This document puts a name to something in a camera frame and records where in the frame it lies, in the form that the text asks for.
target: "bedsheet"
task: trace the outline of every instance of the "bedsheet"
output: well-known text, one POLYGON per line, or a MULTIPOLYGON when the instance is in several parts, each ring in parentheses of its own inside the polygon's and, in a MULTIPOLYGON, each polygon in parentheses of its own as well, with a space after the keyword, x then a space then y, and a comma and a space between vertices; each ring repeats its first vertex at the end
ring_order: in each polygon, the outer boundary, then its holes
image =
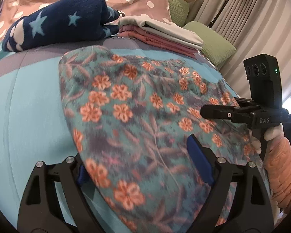
MULTIPOLYGON (((20 200, 35 163, 39 160, 47 164, 59 163, 77 153, 61 106, 58 62, 67 51, 88 45, 103 45, 118 55, 139 55, 158 60, 181 59, 191 64, 206 80, 214 83, 222 80, 222 75, 202 53, 196 57, 197 63, 184 55, 149 46, 139 40, 119 37, 90 43, 55 44, 0 60, 0 209, 14 226, 17 224, 20 200)), ((236 96, 227 83, 225 86, 236 96)), ((269 190, 259 156, 250 147, 244 153, 257 163, 269 190)), ((247 160, 244 156, 238 163, 245 164, 247 160)), ((60 184, 56 187, 64 218, 74 224, 60 184)), ((83 187, 83 192, 107 233, 130 232, 100 194, 93 193, 90 183, 83 187)))

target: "curtain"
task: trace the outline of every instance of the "curtain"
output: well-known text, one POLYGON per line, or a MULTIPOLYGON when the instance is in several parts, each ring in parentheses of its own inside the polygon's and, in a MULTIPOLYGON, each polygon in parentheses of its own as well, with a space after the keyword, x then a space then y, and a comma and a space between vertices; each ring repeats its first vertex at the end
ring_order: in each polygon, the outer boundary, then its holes
MULTIPOLYGON (((192 3, 187 22, 208 25, 223 2, 192 3)), ((284 107, 291 112, 291 0, 230 0, 212 29, 237 49, 220 72, 241 97, 250 98, 243 60, 261 53, 277 58, 284 107)))
POLYGON ((275 56, 280 69, 283 102, 289 103, 287 108, 291 112, 291 0, 262 0, 261 5, 257 17, 249 18, 250 29, 238 37, 236 54, 220 72, 241 97, 250 98, 243 60, 261 53, 275 56))

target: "floral fabric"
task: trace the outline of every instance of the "floral fabric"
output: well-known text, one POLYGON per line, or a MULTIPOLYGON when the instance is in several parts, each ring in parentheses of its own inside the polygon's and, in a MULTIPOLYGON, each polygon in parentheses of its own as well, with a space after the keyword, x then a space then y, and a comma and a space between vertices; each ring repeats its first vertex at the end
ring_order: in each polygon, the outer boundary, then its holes
MULTIPOLYGON (((232 163, 256 162, 268 184, 247 126, 205 120, 199 113, 204 104, 237 105, 223 80, 205 80, 180 56, 153 60, 88 46, 66 53, 59 74, 77 150, 132 232, 183 233, 198 215, 210 187, 187 153, 191 134, 232 163)), ((227 219, 235 187, 218 224, 227 219)))

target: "sleeve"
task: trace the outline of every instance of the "sleeve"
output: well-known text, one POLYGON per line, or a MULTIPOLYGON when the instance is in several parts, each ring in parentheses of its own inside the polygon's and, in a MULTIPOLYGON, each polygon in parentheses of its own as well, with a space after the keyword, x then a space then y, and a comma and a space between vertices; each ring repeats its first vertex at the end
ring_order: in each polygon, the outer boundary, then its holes
POLYGON ((264 161, 272 198, 285 213, 291 210, 291 146, 283 132, 269 142, 269 155, 264 161))

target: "hand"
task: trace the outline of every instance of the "hand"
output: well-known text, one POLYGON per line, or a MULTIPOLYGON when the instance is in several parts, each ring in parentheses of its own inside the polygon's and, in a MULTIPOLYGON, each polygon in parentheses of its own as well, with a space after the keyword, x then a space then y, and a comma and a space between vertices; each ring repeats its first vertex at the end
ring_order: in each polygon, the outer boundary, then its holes
MULTIPOLYGON (((270 141, 270 140, 276 138, 277 136, 279 136, 281 133, 283 133, 283 126, 282 126, 282 124, 279 124, 278 126, 268 128, 266 130, 266 132, 264 133, 264 139, 266 141, 270 141)), ((257 152, 257 154, 260 154, 261 153, 260 140, 258 140, 256 137, 252 136, 251 130, 249 130, 249 134, 250 134, 250 142, 251 142, 252 146, 255 148, 255 151, 257 152)))

